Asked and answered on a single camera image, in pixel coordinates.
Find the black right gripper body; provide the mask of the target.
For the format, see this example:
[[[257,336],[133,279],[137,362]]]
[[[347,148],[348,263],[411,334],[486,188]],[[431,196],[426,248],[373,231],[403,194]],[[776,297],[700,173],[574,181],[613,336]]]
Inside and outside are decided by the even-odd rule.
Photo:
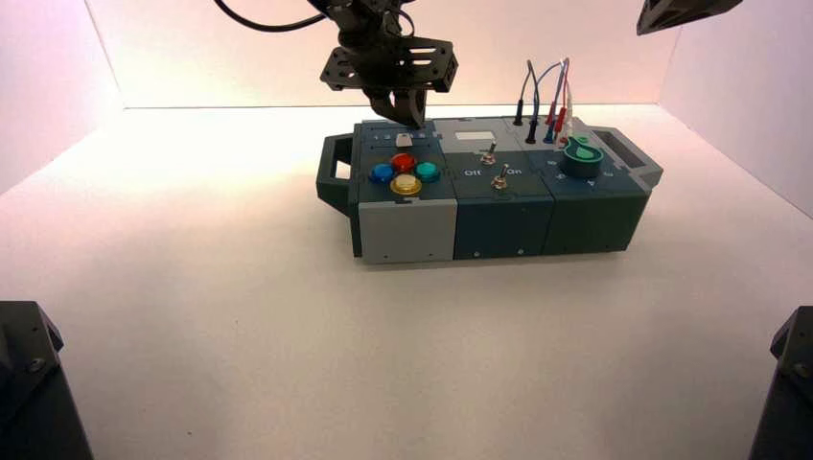
[[[637,21],[637,35],[703,20],[732,10],[742,0],[646,0]]]

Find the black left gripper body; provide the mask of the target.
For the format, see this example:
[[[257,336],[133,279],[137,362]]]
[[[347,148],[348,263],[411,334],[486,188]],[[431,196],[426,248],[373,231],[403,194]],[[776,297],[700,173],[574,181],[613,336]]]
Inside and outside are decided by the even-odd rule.
[[[403,31],[402,1],[312,1],[338,27],[338,46],[320,80],[332,90],[433,90],[448,93],[458,63],[450,41]]]

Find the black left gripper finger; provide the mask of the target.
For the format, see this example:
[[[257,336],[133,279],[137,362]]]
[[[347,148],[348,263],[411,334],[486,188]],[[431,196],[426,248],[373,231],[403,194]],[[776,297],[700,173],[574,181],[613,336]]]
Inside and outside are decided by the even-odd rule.
[[[396,123],[421,129],[425,125],[427,91],[424,89],[398,90],[393,93]]]
[[[367,88],[366,96],[373,111],[387,120],[400,123],[397,90],[391,88]]]

